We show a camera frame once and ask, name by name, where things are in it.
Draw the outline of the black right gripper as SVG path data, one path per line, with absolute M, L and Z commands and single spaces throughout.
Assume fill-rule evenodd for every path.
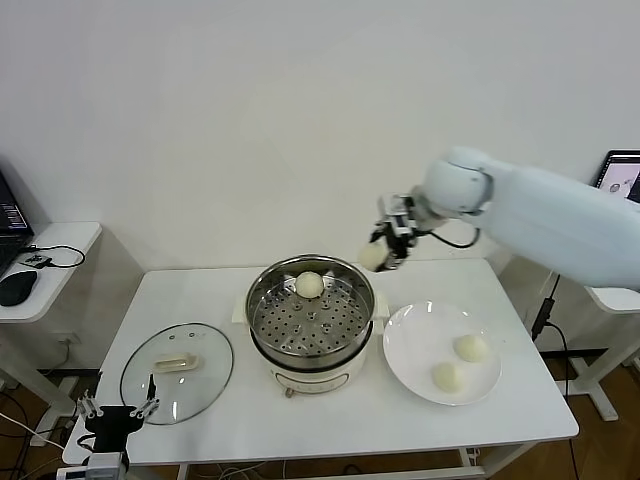
M 387 194 L 379 198 L 378 208 L 380 226 L 374 228 L 369 243 L 387 250 L 384 270 L 397 270 L 422 235 L 415 216 L 415 202 L 409 195 Z

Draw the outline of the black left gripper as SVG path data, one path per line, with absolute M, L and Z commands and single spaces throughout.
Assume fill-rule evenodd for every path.
M 95 435 L 94 451 L 125 451 L 130 434 L 139 431 L 144 419 L 153 415 L 159 407 L 154 375 L 146 379 L 132 380 L 128 385 L 128 399 L 135 406 L 103 406 L 95 396 L 85 391 L 77 400 L 77 411 L 85 420 L 85 428 Z

